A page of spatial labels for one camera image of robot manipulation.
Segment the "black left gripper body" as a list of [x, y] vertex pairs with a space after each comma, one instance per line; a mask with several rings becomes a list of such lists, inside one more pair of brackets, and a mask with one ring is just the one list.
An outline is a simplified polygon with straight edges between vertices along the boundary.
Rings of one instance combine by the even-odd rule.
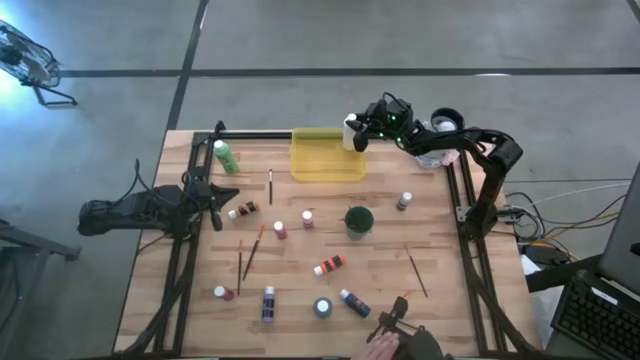
[[180, 208], [182, 235], [191, 235], [194, 232], [193, 223], [201, 217], [203, 211], [211, 209], [212, 197], [209, 184], [193, 182], [186, 185], [184, 201]]

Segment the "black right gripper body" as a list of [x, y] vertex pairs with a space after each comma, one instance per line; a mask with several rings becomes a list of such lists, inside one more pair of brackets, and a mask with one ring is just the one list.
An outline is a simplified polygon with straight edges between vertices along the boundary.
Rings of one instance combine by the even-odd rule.
[[413, 130], [413, 108], [404, 99], [381, 98], [366, 109], [366, 132], [375, 138], [392, 140], [400, 149], [408, 150]]

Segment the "tall white bottle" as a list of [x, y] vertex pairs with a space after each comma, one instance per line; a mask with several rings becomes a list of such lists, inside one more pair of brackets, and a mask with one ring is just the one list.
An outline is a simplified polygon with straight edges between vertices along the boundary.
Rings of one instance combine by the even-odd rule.
[[343, 148], [347, 151], [354, 151], [354, 142], [353, 137], [356, 134], [356, 131], [350, 127], [350, 122], [355, 121], [357, 116], [353, 113], [346, 116], [343, 121], [343, 136], [342, 136], [342, 144]]

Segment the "large green paint bottle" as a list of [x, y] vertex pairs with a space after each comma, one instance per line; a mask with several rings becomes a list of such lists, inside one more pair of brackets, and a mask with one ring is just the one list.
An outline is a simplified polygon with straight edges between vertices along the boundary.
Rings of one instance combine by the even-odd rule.
[[238, 163], [236, 162], [228, 143], [222, 140], [216, 140], [214, 142], [214, 155], [221, 163], [227, 174], [235, 174], [239, 171]]

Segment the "teal plastic cup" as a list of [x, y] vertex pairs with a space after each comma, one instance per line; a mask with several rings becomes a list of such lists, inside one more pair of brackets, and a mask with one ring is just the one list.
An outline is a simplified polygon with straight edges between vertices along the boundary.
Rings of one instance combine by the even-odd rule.
[[352, 240], [362, 239], [368, 234], [375, 219], [373, 213], [366, 207], [355, 206], [344, 216], [347, 236]]

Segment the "small purple paint bottle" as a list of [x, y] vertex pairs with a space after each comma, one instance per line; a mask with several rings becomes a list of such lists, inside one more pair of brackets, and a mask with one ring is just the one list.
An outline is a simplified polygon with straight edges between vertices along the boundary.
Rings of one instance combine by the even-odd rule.
[[267, 286], [264, 289], [261, 318], [263, 323], [272, 323], [275, 315], [275, 288]]

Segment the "small orange paint bottle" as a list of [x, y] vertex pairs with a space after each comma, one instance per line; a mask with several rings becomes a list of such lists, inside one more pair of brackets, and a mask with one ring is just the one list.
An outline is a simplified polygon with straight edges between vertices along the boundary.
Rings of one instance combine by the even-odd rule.
[[316, 276], [328, 274], [346, 264], [346, 258], [342, 254], [337, 254], [313, 269]]

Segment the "small blue paint bottle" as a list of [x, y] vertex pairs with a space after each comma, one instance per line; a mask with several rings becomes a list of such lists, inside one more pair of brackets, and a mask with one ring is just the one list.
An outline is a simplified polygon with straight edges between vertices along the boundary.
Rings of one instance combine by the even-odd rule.
[[371, 308], [365, 304], [360, 298], [346, 289], [342, 289], [339, 293], [343, 302], [361, 318], [367, 318], [371, 312]]

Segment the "person's hand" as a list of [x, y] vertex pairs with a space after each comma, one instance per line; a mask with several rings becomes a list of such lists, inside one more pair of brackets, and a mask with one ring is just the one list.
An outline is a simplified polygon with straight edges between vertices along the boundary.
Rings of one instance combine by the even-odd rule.
[[399, 336], [396, 333], [387, 332], [377, 335], [350, 360], [392, 360], [398, 347]]

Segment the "black handheld tool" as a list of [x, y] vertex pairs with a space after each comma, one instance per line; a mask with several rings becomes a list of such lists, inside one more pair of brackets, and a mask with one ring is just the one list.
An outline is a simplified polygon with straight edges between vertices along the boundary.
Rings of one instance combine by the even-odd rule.
[[397, 297], [392, 309], [379, 315], [378, 326], [366, 342], [371, 342], [379, 334], [394, 333], [398, 335], [399, 346], [392, 360], [444, 360], [440, 345], [424, 326], [403, 321], [407, 311], [408, 301], [404, 297]]

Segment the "black floor fan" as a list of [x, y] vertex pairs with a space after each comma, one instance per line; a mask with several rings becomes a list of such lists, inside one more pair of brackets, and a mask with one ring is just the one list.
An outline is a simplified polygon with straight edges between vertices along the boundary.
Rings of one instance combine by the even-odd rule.
[[44, 107], [78, 105], [74, 97], [55, 90], [61, 75], [53, 53], [4, 20], [0, 20], [0, 69], [31, 88]]

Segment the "grey laptop computer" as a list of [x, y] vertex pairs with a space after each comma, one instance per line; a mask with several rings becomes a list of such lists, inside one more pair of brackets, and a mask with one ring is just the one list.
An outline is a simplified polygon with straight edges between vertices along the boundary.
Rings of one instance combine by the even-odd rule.
[[593, 268], [565, 284], [547, 352], [571, 360], [640, 360], [640, 163]]

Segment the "orange handled paintbrush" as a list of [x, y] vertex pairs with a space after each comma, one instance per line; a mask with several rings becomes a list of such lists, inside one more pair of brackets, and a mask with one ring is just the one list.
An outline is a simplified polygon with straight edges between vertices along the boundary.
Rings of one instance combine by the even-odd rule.
[[250, 268], [251, 268], [255, 253], [257, 252], [258, 246], [260, 244], [261, 238], [262, 238], [263, 233], [264, 233], [264, 228], [265, 228], [264, 225], [260, 226], [258, 235], [257, 235], [257, 237], [255, 239], [254, 245], [253, 245], [251, 253], [249, 255], [248, 262], [246, 264], [245, 270], [244, 270], [243, 275], [242, 275], [242, 281], [244, 281], [246, 279], [246, 277], [247, 277], [247, 275], [248, 275], [248, 273], [250, 271]]

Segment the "black aluminium table frame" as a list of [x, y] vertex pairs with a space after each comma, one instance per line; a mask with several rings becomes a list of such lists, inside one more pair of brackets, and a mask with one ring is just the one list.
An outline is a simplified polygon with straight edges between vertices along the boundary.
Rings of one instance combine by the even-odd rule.
[[[480, 182], [482, 170], [421, 168], [391, 143], [371, 142], [365, 157], [366, 175], [358, 182], [300, 182], [290, 172], [290, 136], [285, 131], [254, 133], [229, 131], [240, 170], [224, 172], [211, 165], [210, 179], [222, 187], [240, 190], [230, 208], [254, 201], [259, 211], [236, 220], [226, 219], [216, 232], [204, 220], [197, 246], [173, 243], [155, 231], [141, 238], [114, 348], [129, 348], [150, 323], [162, 301], [176, 286], [183, 295], [160, 326], [150, 350], [182, 357], [349, 357], [360, 350], [377, 323], [406, 291], [407, 320], [426, 327], [442, 348], [457, 356], [478, 352], [477, 326], [495, 347], [488, 314], [472, 314], [456, 229], [456, 206], [467, 201], [462, 185]], [[273, 169], [273, 204], [269, 205], [269, 169]], [[403, 192], [413, 198], [404, 211], [396, 208]], [[344, 216], [352, 207], [374, 215], [371, 231], [362, 239], [347, 236]], [[314, 227], [305, 229], [302, 213], [313, 214]], [[280, 240], [273, 224], [281, 221], [287, 238]], [[250, 271], [237, 296], [238, 243], [242, 247], [242, 275], [260, 226], [264, 233]], [[420, 271], [429, 298], [425, 298], [406, 243]], [[316, 276], [313, 269], [342, 254], [346, 264]], [[214, 288], [225, 286], [235, 298], [216, 298]], [[264, 289], [275, 288], [272, 323], [261, 318]], [[371, 308], [361, 318], [340, 298], [342, 289]], [[313, 310], [317, 298], [333, 303], [328, 318]]]

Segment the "black desk frame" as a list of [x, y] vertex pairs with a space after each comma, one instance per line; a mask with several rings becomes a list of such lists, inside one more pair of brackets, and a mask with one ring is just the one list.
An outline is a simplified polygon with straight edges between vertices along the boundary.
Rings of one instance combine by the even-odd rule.
[[38, 288], [47, 260], [77, 260], [81, 248], [23, 231], [0, 219], [0, 360], [14, 340], [18, 323]]

